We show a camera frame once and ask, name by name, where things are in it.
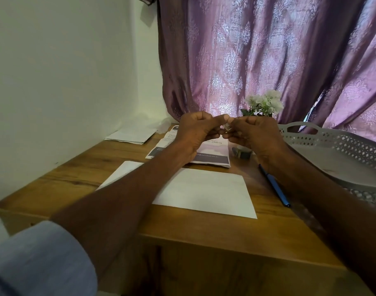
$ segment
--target forearm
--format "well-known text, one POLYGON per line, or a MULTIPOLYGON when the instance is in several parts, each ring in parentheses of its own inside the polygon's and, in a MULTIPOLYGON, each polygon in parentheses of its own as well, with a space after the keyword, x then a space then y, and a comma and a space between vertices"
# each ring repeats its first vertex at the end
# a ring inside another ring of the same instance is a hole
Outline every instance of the forearm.
POLYGON ((187 156, 183 146, 172 143, 123 178, 51 217, 80 242, 98 278, 134 234, 159 191, 184 166, 187 156))
POLYGON ((344 259, 376 291, 376 210, 292 152, 272 158, 269 172, 309 209, 344 259))

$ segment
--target blue pen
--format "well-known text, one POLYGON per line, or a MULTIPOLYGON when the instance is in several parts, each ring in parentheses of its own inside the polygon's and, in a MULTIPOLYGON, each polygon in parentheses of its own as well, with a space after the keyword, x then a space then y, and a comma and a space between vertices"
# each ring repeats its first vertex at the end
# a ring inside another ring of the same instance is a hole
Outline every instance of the blue pen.
POLYGON ((264 176, 266 176, 267 180, 272 185, 272 187, 274 188, 274 190, 276 191, 277 196, 279 197, 279 199, 281 200, 281 202, 286 207, 290 207, 291 205, 289 204, 289 202, 288 202, 287 198, 285 197, 283 191, 281 191, 281 189, 280 189, 279 185, 277 184, 276 179, 274 178, 274 176, 272 176, 271 174, 267 173, 264 170, 264 168, 262 167, 261 164, 259 164, 259 168, 260 168, 260 171, 264 174, 264 176))

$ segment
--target purple curtain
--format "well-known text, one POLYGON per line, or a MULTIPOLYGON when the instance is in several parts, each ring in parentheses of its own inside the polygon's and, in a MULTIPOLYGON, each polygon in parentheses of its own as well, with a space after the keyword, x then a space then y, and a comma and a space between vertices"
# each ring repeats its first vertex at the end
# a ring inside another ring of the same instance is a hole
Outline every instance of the purple curtain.
POLYGON ((247 94, 282 93, 303 120, 334 70, 363 0, 159 0, 168 112, 240 115, 247 94))
POLYGON ((376 0, 367 0, 340 67, 309 121, 376 141, 376 0))

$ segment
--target dark gray banner on paper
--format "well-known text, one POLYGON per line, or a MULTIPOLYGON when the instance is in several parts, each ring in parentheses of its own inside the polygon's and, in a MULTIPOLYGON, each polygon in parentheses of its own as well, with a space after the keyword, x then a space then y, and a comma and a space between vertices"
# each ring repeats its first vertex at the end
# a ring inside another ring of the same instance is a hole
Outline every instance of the dark gray banner on paper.
MULTIPOLYGON (((156 147, 148 154, 148 156, 156 156, 158 153, 160 153, 164 149, 165 148, 156 147)), ((197 153, 195 158, 192 161, 229 164, 228 157, 226 156, 203 154, 203 153, 197 153)))

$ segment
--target white paper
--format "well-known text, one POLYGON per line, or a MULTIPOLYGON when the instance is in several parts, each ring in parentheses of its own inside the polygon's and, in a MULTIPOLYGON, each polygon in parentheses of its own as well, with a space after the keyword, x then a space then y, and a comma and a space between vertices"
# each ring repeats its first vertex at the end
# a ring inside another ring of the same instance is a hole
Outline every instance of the white paper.
MULTIPOLYGON (((158 152, 167 147, 176 137, 178 126, 174 126, 171 131, 165 134, 158 144, 145 157, 152 159, 158 152)), ((222 137, 211 139, 202 143, 197 150, 197 155, 191 163, 212 164, 224 167, 230 167, 228 140, 222 137)))
POLYGON ((131 127, 123 127, 112 133, 110 136, 107 136, 105 140, 143 144, 152 136, 152 134, 155 133, 155 131, 156 128, 153 127, 146 127, 143 125, 137 126, 132 124, 131 127))
MULTIPOLYGON (((99 189, 141 164, 125 161, 99 189)), ((153 204, 257 218, 243 177, 225 172, 181 168, 165 185, 153 204)))

